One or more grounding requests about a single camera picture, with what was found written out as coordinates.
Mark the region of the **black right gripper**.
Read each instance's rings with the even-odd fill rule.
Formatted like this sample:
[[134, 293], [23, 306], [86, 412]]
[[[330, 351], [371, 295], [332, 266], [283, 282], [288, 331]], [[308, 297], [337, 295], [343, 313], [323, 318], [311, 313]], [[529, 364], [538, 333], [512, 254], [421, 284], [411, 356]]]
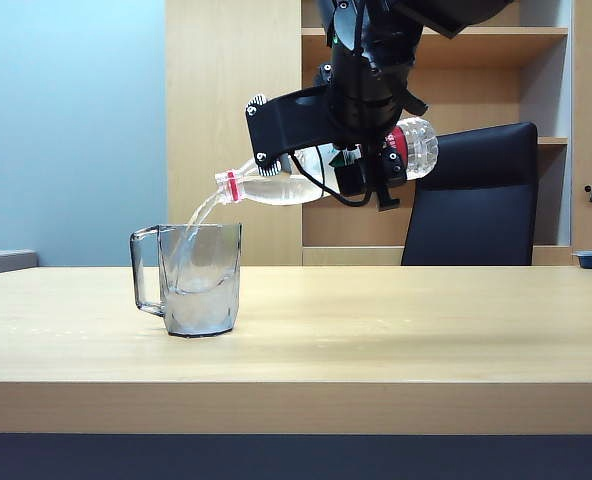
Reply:
[[321, 66], [316, 80], [325, 87], [271, 100], [264, 94], [252, 97], [244, 112], [260, 175], [276, 175], [278, 159], [295, 150], [332, 142], [359, 144], [339, 153], [335, 176], [340, 194], [375, 194], [379, 211], [398, 208], [400, 200], [390, 189], [407, 181], [403, 158], [385, 140], [376, 141], [392, 130], [403, 112], [422, 116], [428, 110], [408, 89], [414, 65], [413, 47], [365, 47], [360, 53], [333, 47], [330, 62]]

